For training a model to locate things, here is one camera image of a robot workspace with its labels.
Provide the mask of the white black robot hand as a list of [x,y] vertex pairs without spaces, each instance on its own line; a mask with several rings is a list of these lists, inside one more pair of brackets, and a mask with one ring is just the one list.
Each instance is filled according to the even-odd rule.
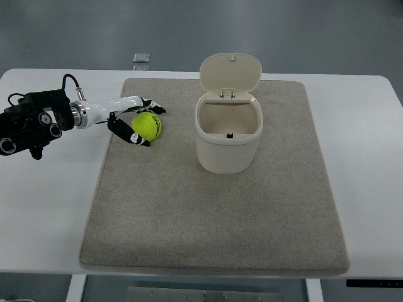
[[118,138],[127,143],[145,147],[150,145],[149,140],[129,125],[128,118],[145,112],[155,115],[166,112],[160,104],[140,96],[117,98],[100,103],[76,101],[71,104],[71,107],[77,110],[75,114],[77,128],[84,129],[95,124],[105,123]]

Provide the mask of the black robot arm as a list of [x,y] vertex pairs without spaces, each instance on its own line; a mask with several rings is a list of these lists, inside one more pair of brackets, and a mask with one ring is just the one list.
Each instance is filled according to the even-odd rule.
[[1,155],[28,150],[40,160],[43,148],[63,131],[84,124],[86,110],[70,102],[63,89],[21,95],[1,113]]

